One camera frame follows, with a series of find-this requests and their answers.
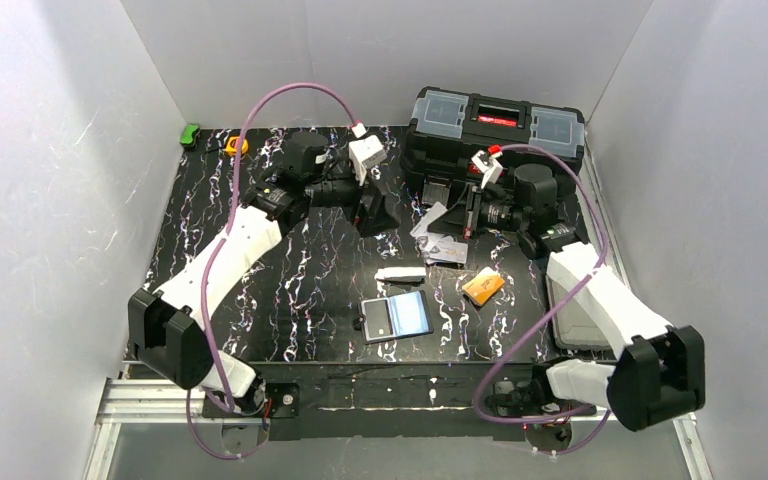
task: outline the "toolbox lid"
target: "toolbox lid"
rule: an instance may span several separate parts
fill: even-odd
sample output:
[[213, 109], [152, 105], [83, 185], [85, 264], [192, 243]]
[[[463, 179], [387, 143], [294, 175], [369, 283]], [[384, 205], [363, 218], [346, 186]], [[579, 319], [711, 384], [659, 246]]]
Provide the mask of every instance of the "toolbox lid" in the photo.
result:
[[573, 112], [533, 107], [530, 129], [529, 145], [561, 157], [575, 158], [577, 148], [584, 146], [584, 124]]
[[416, 131], [430, 135], [461, 138], [469, 97], [448, 92], [426, 91], [413, 106]]

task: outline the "black toolbox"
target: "black toolbox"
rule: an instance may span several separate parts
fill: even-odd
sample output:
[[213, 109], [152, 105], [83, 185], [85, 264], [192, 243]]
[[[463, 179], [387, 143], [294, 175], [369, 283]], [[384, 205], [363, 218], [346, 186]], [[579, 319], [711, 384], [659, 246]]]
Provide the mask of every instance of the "black toolbox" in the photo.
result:
[[[527, 143], [542, 147], [578, 173], [584, 160], [584, 115], [574, 108], [535, 105], [478, 94], [425, 87], [419, 92], [405, 138], [401, 159], [407, 187], [421, 195], [422, 203], [448, 204], [466, 181], [480, 182], [470, 163], [480, 149], [491, 145]], [[499, 163], [505, 173], [499, 185], [511, 190], [509, 169], [526, 163], [547, 165], [555, 171], [565, 195], [574, 192], [572, 181], [551, 159], [531, 153], [505, 152]]]

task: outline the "marble tabletop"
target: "marble tabletop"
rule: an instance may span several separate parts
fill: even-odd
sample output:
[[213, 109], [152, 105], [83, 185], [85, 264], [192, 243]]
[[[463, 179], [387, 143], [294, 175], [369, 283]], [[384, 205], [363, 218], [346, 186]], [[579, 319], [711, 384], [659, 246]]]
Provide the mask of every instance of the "marble tabletop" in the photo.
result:
[[[345, 153], [345, 128], [317, 128], [330, 138], [330, 150]], [[248, 133], [241, 186], [283, 155], [295, 129], [258, 129]], [[365, 345], [352, 327], [361, 300], [403, 293], [373, 279], [382, 267], [422, 265], [409, 235], [424, 212], [415, 192], [401, 179], [399, 157], [404, 127], [377, 127], [387, 159], [372, 170], [392, 196], [401, 226], [361, 239], [338, 209], [312, 209], [310, 216], [264, 255], [222, 301], [213, 316], [217, 342], [246, 361], [271, 362], [469, 362], [499, 357], [547, 309], [543, 276], [520, 251], [511, 234], [486, 233], [469, 245], [462, 269], [431, 267], [420, 287], [426, 291], [434, 332]], [[199, 145], [184, 152], [146, 276], [154, 289], [183, 270], [225, 225], [230, 208], [232, 157], [224, 152], [233, 130], [202, 131]], [[586, 235], [574, 197], [562, 215]], [[486, 266], [506, 284], [481, 309], [460, 293], [460, 286]], [[517, 352], [518, 362], [546, 360], [558, 354], [551, 329]]]

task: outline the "white wall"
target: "white wall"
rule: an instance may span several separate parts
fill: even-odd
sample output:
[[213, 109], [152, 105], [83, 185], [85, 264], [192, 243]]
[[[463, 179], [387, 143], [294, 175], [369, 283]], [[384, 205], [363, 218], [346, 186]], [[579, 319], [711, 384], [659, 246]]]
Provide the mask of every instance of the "white wall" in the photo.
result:
[[[122, 0], [188, 121], [239, 126], [266, 92], [317, 81], [369, 125], [404, 125], [426, 85], [590, 116], [651, 0]], [[294, 92], [262, 126], [344, 125]]]
[[82, 476], [182, 127], [119, 2], [0, 1], [0, 479]]
[[590, 124], [634, 289], [707, 345], [717, 478], [768, 478], [768, 2], [656, 0]]

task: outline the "orange object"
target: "orange object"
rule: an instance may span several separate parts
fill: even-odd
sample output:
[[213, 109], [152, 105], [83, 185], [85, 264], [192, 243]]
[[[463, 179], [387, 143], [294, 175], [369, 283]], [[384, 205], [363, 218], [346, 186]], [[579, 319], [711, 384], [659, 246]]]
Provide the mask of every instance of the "orange object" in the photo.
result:
[[[228, 145], [225, 146], [225, 153], [228, 155], [235, 155], [237, 153], [237, 142], [240, 141], [240, 137], [231, 137], [228, 139]], [[249, 141], [243, 139], [243, 154], [249, 151]]]
[[501, 275], [490, 267], [484, 267], [484, 270], [478, 272], [478, 275], [462, 288], [466, 296], [480, 307], [504, 285], [505, 280]]

